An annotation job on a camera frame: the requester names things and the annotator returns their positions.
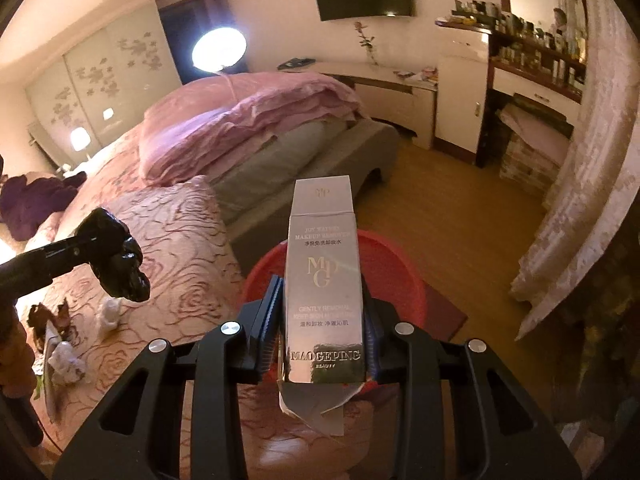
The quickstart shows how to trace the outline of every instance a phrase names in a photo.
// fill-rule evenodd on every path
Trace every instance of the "wooden floor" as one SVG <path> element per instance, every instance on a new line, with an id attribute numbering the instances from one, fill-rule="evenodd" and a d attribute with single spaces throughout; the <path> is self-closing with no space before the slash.
<path id="1" fill-rule="evenodd" d="M 501 180 L 498 168 L 479 169 L 403 137 L 390 181 L 366 185 L 355 208 L 359 228 L 401 246 L 423 279 L 468 315 L 453 341 L 486 341 L 550 417 L 559 362 L 579 348 L 580 336 L 553 317 L 515 342 L 528 307 L 508 295 L 545 215 L 541 200 Z"/>

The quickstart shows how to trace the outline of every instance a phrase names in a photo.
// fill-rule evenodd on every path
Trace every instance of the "drawer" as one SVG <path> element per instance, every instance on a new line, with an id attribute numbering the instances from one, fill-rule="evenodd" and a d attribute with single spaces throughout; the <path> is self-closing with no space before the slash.
<path id="1" fill-rule="evenodd" d="M 494 89 L 508 95 L 521 94 L 566 116 L 566 121 L 575 126 L 580 113 L 580 103 L 572 101 L 552 89 L 524 79 L 523 77 L 495 69 Z"/>
<path id="2" fill-rule="evenodd" d="M 372 118 L 415 130 L 412 94 L 363 84 L 356 84 L 354 90 L 362 100 L 365 112 Z"/>

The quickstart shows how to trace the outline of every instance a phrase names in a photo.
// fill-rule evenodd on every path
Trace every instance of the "round light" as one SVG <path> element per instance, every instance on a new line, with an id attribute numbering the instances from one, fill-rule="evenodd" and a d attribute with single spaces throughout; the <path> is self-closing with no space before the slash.
<path id="1" fill-rule="evenodd" d="M 84 150 L 91 143 L 89 132 L 82 126 L 71 132 L 71 146 L 76 152 Z"/>
<path id="2" fill-rule="evenodd" d="M 207 32 L 193 47 L 193 65 L 204 72 L 220 72 L 235 65 L 246 51 L 246 40 L 239 30 L 221 27 Z"/>

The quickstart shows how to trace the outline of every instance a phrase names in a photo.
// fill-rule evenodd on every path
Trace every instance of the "pink comforter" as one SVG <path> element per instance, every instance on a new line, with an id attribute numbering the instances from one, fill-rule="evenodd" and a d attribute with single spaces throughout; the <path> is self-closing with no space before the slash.
<path id="1" fill-rule="evenodd" d="M 255 73 L 199 79 L 145 113 L 140 177 L 183 182 L 208 166 L 215 178 L 246 160 L 270 137 L 302 123 L 354 118 L 360 101 L 348 86 L 316 73 Z"/>

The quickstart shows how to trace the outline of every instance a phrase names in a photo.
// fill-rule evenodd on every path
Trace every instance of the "desk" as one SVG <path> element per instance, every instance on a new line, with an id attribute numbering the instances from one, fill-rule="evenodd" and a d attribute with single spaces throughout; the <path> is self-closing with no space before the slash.
<path id="1" fill-rule="evenodd" d="M 339 79 L 355 90 L 372 118 L 413 130 L 414 144 L 428 150 L 433 142 L 437 90 L 429 82 L 400 79 L 394 70 L 367 63 L 316 62 L 281 72 L 318 72 Z"/>

